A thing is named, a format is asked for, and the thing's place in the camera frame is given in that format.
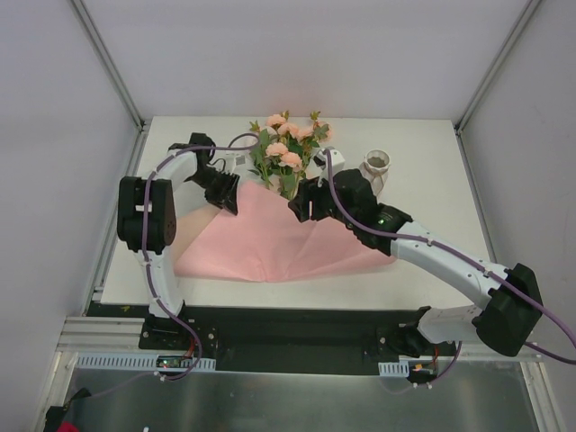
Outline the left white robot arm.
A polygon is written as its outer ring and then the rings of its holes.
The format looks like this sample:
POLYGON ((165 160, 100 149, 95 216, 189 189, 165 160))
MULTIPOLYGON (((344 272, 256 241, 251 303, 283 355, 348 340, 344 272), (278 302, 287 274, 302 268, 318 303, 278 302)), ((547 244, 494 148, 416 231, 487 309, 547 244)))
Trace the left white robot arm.
POLYGON ((186 144, 170 146, 148 175, 125 176, 119 183, 117 235, 137 258, 149 297, 143 330, 157 333, 172 350, 184 348, 191 332, 170 256, 177 228, 174 191, 192 182, 203 189, 207 203, 239 213, 239 176, 211 166, 218 149, 206 134, 194 132, 186 144))

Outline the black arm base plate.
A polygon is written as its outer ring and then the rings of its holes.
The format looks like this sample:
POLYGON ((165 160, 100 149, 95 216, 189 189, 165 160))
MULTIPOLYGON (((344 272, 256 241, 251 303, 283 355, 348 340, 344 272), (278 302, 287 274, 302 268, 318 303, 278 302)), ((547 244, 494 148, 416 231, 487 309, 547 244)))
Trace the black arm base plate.
POLYGON ((186 351, 214 361, 219 372, 375 375, 403 357, 452 356, 455 345, 431 344, 412 326, 420 311, 294 310, 187 306, 179 319, 150 317, 145 306, 94 303, 99 318, 143 322, 139 348, 186 351))

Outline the pale pink flower stem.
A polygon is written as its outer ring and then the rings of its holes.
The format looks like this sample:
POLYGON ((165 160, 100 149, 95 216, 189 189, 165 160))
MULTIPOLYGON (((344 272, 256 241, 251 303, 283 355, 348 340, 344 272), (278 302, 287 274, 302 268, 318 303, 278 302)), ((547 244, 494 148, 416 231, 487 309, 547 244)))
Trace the pale pink flower stem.
POLYGON ((258 135, 259 144, 250 151, 253 168, 252 173, 257 174, 264 182, 266 188, 270 188, 269 165, 266 149, 276 141, 277 132, 269 126, 260 126, 258 121, 251 121, 249 130, 258 135))

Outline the cream ribbon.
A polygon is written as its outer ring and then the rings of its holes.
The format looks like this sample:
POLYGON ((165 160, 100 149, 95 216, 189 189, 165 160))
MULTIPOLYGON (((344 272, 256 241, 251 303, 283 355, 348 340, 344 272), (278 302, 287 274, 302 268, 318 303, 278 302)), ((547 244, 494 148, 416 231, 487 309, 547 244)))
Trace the cream ribbon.
POLYGON ((220 210, 206 205, 179 218, 173 249, 186 249, 219 214, 220 210))

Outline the peach flower stem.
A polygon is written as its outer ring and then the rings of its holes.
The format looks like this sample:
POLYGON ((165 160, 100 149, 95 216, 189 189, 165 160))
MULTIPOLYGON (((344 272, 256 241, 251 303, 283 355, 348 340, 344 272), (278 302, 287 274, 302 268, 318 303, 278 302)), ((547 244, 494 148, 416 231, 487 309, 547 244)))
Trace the peach flower stem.
POLYGON ((320 111, 310 113, 310 124, 300 129, 296 143, 300 149, 302 169, 306 169, 320 150, 320 145, 331 139, 332 128, 320 118, 320 111))
POLYGON ((291 200, 296 195, 299 182, 305 177, 296 137, 299 130, 306 126, 299 126, 291 121, 288 111, 269 116, 265 126, 272 127, 277 132, 276 141, 265 151, 270 162, 269 189, 291 200))

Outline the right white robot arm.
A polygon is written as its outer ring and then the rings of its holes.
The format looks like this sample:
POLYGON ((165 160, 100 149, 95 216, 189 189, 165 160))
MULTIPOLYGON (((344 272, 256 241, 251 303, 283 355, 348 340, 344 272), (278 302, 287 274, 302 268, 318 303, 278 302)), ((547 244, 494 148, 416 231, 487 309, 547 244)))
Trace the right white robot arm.
POLYGON ((357 169, 341 171, 331 181, 301 181, 288 206, 301 222, 340 221, 364 246, 425 270, 471 301, 450 309, 419 308, 416 319, 385 337, 398 355, 418 357, 441 343, 480 340, 514 357, 542 316, 536 275, 529 267, 506 268, 442 245, 406 212, 378 202, 357 169))

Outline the pink wrapping paper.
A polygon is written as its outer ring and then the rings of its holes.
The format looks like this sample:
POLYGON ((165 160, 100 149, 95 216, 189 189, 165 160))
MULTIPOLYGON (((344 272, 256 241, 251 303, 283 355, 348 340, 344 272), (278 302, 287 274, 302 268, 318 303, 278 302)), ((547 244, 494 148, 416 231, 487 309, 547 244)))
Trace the pink wrapping paper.
POLYGON ((238 215, 220 210, 186 249, 172 245, 172 258, 180 277, 257 283, 357 273, 394 261, 337 220, 299 223, 283 197, 254 182, 238 190, 238 215))

